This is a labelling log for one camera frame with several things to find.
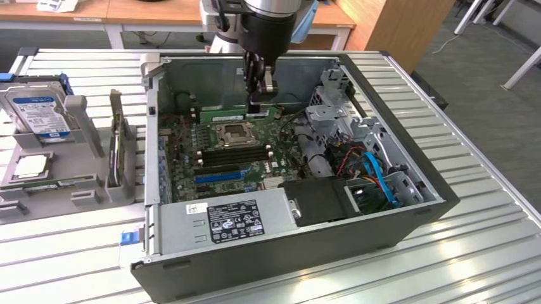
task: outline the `metal table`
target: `metal table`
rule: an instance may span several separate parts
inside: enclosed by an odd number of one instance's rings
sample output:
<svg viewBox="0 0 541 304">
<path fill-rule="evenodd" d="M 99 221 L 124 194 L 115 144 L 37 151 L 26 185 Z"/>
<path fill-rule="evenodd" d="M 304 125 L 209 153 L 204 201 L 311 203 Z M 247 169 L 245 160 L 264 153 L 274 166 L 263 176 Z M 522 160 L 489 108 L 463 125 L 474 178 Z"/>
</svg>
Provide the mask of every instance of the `metal table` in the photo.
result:
<svg viewBox="0 0 541 304">
<path fill-rule="evenodd" d="M 350 54 L 462 202 L 394 248 L 179 303 L 538 301 L 538 213 L 395 61 L 376 52 Z M 109 89 L 124 93 L 124 112 L 137 125 L 141 182 L 145 96 L 139 57 L 140 51 L 128 50 L 41 49 L 34 57 L 17 58 L 16 66 L 25 75 L 66 73 L 74 93 L 88 96 L 97 126 L 109 123 Z M 5 113 L 0 120 L 8 135 Z M 13 144 L 9 136 L 0 138 L 2 159 Z M 119 234 L 141 221 L 143 206 L 133 204 L 0 226 L 0 303 L 148 303 L 128 270 L 119 267 Z"/>
</svg>

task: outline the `wooden cabinet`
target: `wooden cabinet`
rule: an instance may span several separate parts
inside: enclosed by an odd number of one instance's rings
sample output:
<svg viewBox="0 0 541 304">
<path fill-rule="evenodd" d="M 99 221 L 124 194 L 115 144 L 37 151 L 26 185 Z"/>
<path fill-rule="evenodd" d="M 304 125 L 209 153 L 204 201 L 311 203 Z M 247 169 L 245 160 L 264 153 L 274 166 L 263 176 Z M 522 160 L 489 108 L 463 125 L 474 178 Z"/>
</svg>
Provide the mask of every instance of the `wooden cabinet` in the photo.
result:
<svg viewBox="0 0 541 304">
<path fill-rule="evenodd" d="M 411 73 L 454 0 L 336 0 L 355 22 L 346 50 L 387 51 Z"/>
</svg>

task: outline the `floor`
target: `floor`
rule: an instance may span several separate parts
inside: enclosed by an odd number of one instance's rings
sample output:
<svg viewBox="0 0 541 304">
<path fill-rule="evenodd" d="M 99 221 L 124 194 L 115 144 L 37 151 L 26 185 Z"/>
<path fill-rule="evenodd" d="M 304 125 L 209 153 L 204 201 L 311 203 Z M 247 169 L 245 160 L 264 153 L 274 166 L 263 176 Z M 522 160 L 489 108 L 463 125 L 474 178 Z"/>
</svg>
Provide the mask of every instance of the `floor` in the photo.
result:
<svg viewBox="0 0 541 304">
<path fill-rule="evenodd" d="M 453 15 L 454 12 L 434 37 L 416 72 L 448 102 L 446 113 L 461 130 L 541 211 L 541 199 L 537 199 L 541 197 L 541 70 L 531 69 L 511 91 L 499 86 L 534 49 L 498 28 L 471 24 L 462 36 L 439 53 L 431 54 L 454 37 L 459 19 Z M 127 48 L 153 48 L 140 45 L 131 32 L 123 38 Z M 165 33 L 148 37 L 155 44 L 164 39 Z M 58 35 L 45 30 L 2 30 L 0 41 L 0 71 L 9 69 L 20 46 L 109 47 L 101 32 L 65 31 Z M 161 48 L 203 46 L 204 43 L 195 41 L 195 34 L 172 33 Z"/>
</svg>

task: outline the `hard drive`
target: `hard drive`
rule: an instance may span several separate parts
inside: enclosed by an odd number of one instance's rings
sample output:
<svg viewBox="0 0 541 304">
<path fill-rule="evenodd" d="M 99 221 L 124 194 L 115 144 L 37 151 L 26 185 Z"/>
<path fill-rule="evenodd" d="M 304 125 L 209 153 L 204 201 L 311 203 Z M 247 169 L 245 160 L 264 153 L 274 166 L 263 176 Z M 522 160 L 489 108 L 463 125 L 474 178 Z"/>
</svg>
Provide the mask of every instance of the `hard drive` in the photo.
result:
<svg viewBox="0 0 541 304">
<path fill-rule="evenodd" d="M 62 105 L 61 77 L 16 77 L 0 83 L 0 105 L 18 133 L 34 133 L 42 143 L 70 140 L 77 129 Z"/>
</svg>

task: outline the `wooden desk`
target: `wooden desk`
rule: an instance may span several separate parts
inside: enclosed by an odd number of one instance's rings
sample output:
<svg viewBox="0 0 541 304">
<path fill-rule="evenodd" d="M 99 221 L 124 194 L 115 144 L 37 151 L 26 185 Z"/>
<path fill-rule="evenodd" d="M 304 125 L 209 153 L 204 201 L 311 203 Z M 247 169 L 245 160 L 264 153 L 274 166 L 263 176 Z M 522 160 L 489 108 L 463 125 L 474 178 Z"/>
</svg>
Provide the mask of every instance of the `wooden desk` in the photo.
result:
<svg viewBox="0 0 541 304">
<path fill-rule="evenodd" d="M 69 13 L 50 13 L 36 10 L 34 3 L 0 4 L 0 20 L 30 22 L 80 22 L 78 18 L 104 21 L 109 0 L 86 0 Z"/>
<path fill-rule="evenodd" d="M 123 48 L 123 31 L 201 32 L 199 0 L 164 0 L 156 3 L 111 0 L 107 12 L 107 33 L 113 48 Z M 319 3 L 308 37 L 300 48 L 343 50 L 354 21 L 334 2 Z"/>
<path fill-rule="evenodd" d="M 292 49 L 343 50 L 354 21 L 334 2 L 319 4 L 304 44 Z M 34 4 L 0 4 L 0 29 L 105 31 L 123 49 L 121 32 L 203 32 L 199 0 L 86 0 L 70 13 L 36 11 Z"/>
<path fill-rule="evenodd" d="M 69 13 L 36 10 L 34 3 L 0 4 L 0 29 L 97 30 L 104 29 L 109 0 L 86 0 Z"/>
</svg>

